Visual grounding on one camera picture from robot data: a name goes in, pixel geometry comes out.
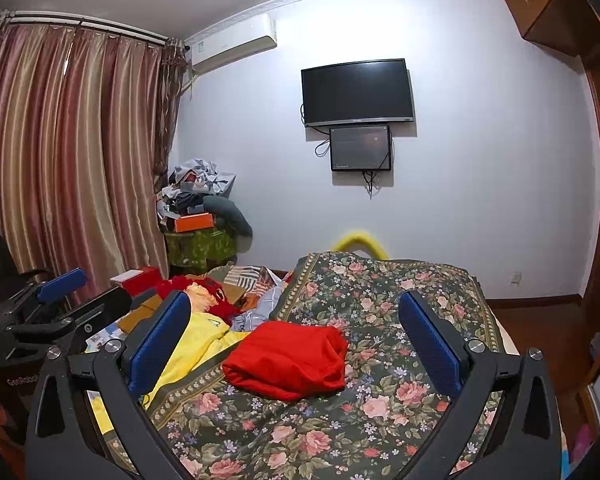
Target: air conditioner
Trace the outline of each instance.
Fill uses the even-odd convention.
[[[203,74],[277,45],[276,22],[260,14],[191,45],[191,65]]]

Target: floral bedspread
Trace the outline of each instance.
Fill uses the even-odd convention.
[[[237,390],[222,374],[229,348],[163,387],[148,415],[195,478],[390,479],[449,402],[436,393],[398,322],[398,299],[412,288],[466,338],[502,350],[493,315],[465,270],[310,254],[298,262],[270,318],[342,331],[349,341],[342,391],[287,404]],[[454,470],[474,460],[498,400],[491,395]],[[116,435],[106,440],[115,460],[132,468]]]

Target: screw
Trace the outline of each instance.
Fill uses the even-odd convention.
[[[46,357],[51,360],[58,359],[61,353],[61,349],[59,349],[57,346],[52,346],[49,350],[46,351]]]
[[[528,350],[529,352],[529,357],[531,357],[533,360],[535,361],[539,361],[540,359],[542,359],[542,351],[538,348],[530,348]]]
[[[486,348],[484,346],[484,343],[482,341],[480,341],[479,339],[471,339],[471,341],[469,341],[467,343],[467,346],[469,347],[469,350],[471,350],[471,352],[474,352],[477,354],[481,354],[482,352],[484,352],[484,349]]]
[[[122,341],[120,341],[120,339],[112,339],[111,341],[107,341],[104,345],[104,349],[110,354],[115,354],[121,348]]]

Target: yellow cloth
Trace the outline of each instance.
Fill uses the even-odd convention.
[[[229,326],[219,317],[212,316],[207,312],[192,312],[189,324],[164,367],[154,390],[142,398],[142,405],[147,408],[160,387],[179,381],[194,368],[229,348],[232,344],[241,341],[250,333],[231,332]],[[100,432],[105,434],[107,431],[113,430],[113,425],[100,396],[91,401],[91,407],[98,421]]]

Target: wall outlet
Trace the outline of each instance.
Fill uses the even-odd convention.
[[[520,282],[522,281],[522,271],[517,270],[513,273],[513,278],[511,279],[511,285],[520,286]]]

